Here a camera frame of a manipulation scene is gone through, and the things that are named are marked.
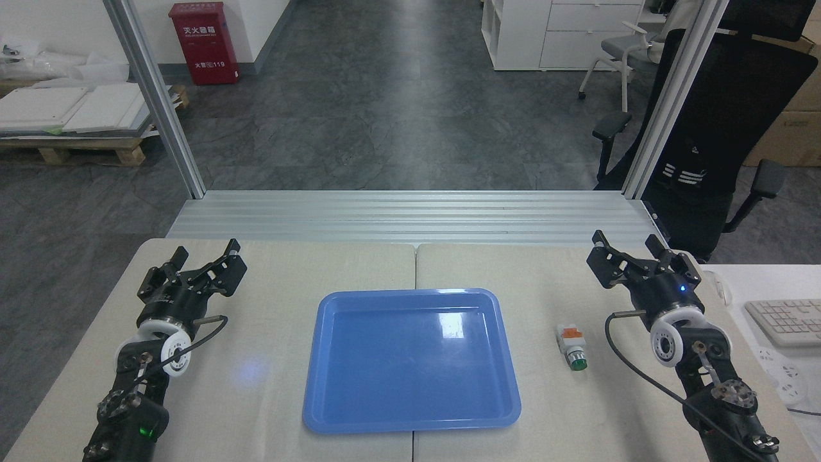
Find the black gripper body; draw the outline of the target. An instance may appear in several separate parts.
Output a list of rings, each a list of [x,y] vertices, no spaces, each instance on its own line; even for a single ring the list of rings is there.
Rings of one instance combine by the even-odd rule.
[[[144,309],[136,319],[141,325],[148,319],[172,318],[185,329],[193,329],[193,321],[202,318],[207,311],[206,294],[182,284],[167,282],[162,286],[144,286],[138,291]]]
[[[645,325],[680,307],[697,307],[704,312],[704,304],[695,294],[700,282],[698,276],[691,278],[690,274],[674,272],[649,276],[631,283],[631,301],[634,308],[645,312],[639,317]]]

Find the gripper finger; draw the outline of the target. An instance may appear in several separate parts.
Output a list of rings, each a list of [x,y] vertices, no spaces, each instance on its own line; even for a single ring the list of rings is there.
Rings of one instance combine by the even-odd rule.
[[[138,290],[138,298],[141,301],[150,301],[152,298],[161,295],[164,287],[179,284],[180,271],[188,256],[187,249],[184,246],[179,246],[170,260],[159,267],[151,267]]]
[[[701,282],[701,277],[688,255],[666,248],[654,234],[648,235],[645,246],[655,259],[655,263],[648,270],[649,275],[678,274],[685,278],[687,284]]]
[[[587,264],[605,289],[618,284],[631,287],[649,274],[648,259],[637,259],[614,249],[601,229],[595,231],[592,242],[593,248],[587,257]]]
[[[248,269],[239,255],[241,245],[231,239],[224,254],[199,269],[182,272],[182,282],[195,293],[220,293],[223,296],[234,295]]]

